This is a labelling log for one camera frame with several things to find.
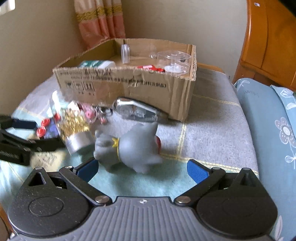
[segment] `blue floral bedding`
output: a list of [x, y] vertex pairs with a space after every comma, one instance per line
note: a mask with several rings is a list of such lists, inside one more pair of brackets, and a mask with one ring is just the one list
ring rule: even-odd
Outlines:
[[296, 100], [287, 88], [249, 78], [235, 87], [248, 121], [260, 180], [278, 208], [272, 231], [276, 241], [296, 237]]

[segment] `open cardboard box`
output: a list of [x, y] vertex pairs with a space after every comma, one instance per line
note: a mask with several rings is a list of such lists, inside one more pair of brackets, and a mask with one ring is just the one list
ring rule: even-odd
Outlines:
[[[122, 64], [121, 45], [130, 47], [130, 62]], [[191, 55], [190, 72], [173, 76], [137, 66], [157, 65], [151, 50], [179, 50]], [[116, 67], [98, 69], [77, 67], [82, 61], [112, 60]], [[184, 122], [188, 115], [196, 80], [196, 46], [159, 39], [111, 39], [71, 57], [53, 69], [62, 92], [74, 94], [80, 102], [112, 107], [118, 97], [145, 102]]]

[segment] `gray cat toy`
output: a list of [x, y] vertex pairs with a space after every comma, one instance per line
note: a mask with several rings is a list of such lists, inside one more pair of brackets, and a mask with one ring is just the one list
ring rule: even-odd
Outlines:
[[149, 172], [152, 165], [163, 162], [159, 155], [161, 142], [157, 137], [158, 124], [136, 124], [120, 138], [96, 131], [94, 157], [107, 171], [119, 162], [139, 173]]

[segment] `wall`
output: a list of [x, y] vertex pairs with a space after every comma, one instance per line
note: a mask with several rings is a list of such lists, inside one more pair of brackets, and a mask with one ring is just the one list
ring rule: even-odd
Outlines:
[[126, 35], [194, 44], [197, 61], [234, 76], [247, 26], [246, 0], [122, 0]]
[[0, 113], [12, 113], [53, 67], [82, 51], [73, 0], [16, 0], [0, 16]]

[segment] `yellow bow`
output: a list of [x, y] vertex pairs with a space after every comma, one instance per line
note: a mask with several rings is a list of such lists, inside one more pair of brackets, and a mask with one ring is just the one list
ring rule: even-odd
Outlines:
[[120, 158], [119, 158], [119, 148], [118, 148], [119, 138], [113, 137], [112, 140], [114, 141], [114, 144], [113, 144], [112, 147], [117, 148], [117, 157], [118, 157], [118, 160], [120, 161]]

